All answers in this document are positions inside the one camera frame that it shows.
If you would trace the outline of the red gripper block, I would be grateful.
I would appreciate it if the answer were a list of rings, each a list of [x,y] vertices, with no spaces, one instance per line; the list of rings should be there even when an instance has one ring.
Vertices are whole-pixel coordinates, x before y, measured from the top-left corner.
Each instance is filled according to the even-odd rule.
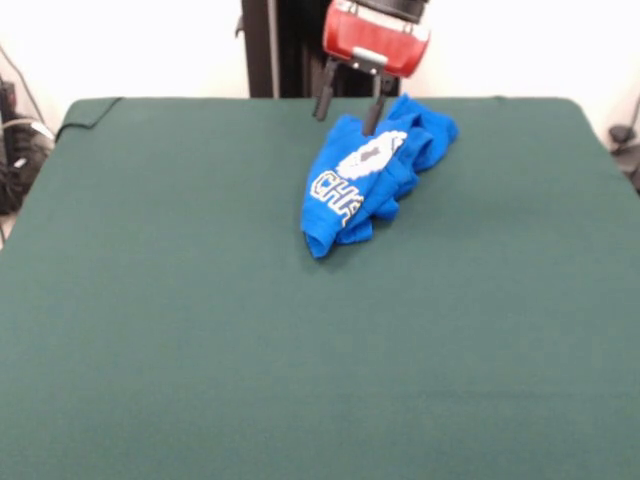
[[[362,129],[365,136],[375,133],[386,102],[396,90],[396,78],[413,75],[426,53],[431,31],[422,20],[427,5],[426,1],[336,0],[329,3],[323,47],[331,57],[325,64],[313,111],[317,121],[326,119],[341,61],[375,75],[374,103]]]

